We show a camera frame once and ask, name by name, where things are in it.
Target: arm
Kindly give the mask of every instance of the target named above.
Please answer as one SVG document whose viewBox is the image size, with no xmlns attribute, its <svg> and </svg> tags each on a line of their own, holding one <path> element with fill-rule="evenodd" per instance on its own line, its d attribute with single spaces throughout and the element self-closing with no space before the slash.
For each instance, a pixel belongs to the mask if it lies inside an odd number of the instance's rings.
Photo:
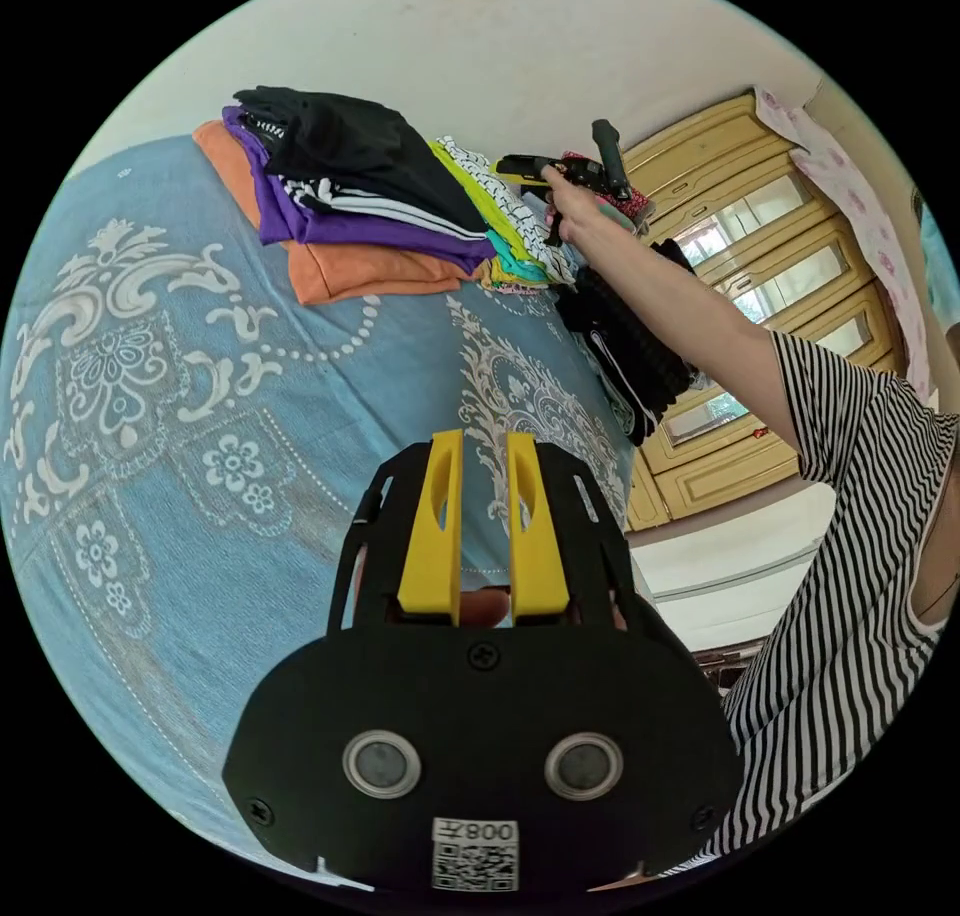
<svg viewBox="0 0 960 916">
<path fill-rule="evenodd" d="M 767 330 L 600 213 L 577 227 L 575 241 L 590 265 L 661 342 L 708 373 L 799 452 Z"/>
</svg>

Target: sleeve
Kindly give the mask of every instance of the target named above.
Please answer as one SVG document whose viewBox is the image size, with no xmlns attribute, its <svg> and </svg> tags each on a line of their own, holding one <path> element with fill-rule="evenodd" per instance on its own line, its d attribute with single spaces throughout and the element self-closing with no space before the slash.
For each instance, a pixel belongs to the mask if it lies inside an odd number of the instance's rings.
<svg viewBox="0 0 960 916">
<path fill-rule="evenodd" d="M 800 475 L 836 488 L 847 472 L 867 408 L 894 377 L 799 336 L 770 335 L 800 443 Z"/>
</svg>

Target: white wall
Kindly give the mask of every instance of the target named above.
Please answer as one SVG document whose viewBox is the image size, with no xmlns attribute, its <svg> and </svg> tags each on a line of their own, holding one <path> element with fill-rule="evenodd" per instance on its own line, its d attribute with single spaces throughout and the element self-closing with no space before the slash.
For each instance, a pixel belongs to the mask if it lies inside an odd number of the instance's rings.
<svg viewBox="0 0 960 916">
<path fill-rule="evenodd" d="M 632 550 L 642 586 L 690 650 L 714 649 L 768 635 L 797 591 L 812 555 L 780 571 L 681 596 L 802 552 L 826 532 L 836 495 L 820 484 L 695 533 Z M 670 599 L 657 600 L 667 592 Z"/>
<path fill-rule="evenodd" d="M 793 598 L 810 561 L 763 579 L 657 604 L 691 652 L 768 636 Z"/>
<path fill-rule="evenodd" d="M 626 148 L 753 84 L 800 105 L 819 79 L 720 0 L 254 0 L 150 73 L 71 173 L 190 133 L 257 83 L 375 99 L 497 158 L 593 153 L 600 117 Z"/>
<path fill-rule="evenodd" d="M 632 555 L 656 596 L 749 573 L 822 536 L 836 496 L 822 484 L 696 533 L 638 546 Z"/>
</svg>

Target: person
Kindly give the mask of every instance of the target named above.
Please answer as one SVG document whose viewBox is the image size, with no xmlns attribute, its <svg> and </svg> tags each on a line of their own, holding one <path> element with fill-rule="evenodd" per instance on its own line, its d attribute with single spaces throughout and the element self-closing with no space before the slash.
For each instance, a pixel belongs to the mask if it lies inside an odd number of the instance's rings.
<svg viewBox="0 0 960 916">
<path fill-rule="evenodd" d="M 793 600 L 733 689 L 718 695 L 744 756 L 743 784 L 676 872 L 763 839 L 814 806 L 913 691 L 960 588 L 960 416 L 924 406 L 894 373 L 752 323 L 608 219 L 588 190 L 551 167 L 543 177 L 561 239 L 663 343 L 793 448 L 804 479 L 836 493 Z M 508 608 L 500 589 L 461 594 L 464 625 L 495 626 Z M 641 870 L 597 889 L 647 878 Z"/>
</svg>

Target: qr code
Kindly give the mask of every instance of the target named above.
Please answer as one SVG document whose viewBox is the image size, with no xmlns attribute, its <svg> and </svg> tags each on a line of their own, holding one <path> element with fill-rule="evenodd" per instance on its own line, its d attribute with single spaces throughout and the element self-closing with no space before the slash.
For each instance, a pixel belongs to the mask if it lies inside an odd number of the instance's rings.
<svg viewBox="0 0 960 916">
<path fill-rule="evenodd" d="M 516 843 L 443 843 L 433 847 L 434 889 L 509 892 L 518 887 Z"/>
</svg>

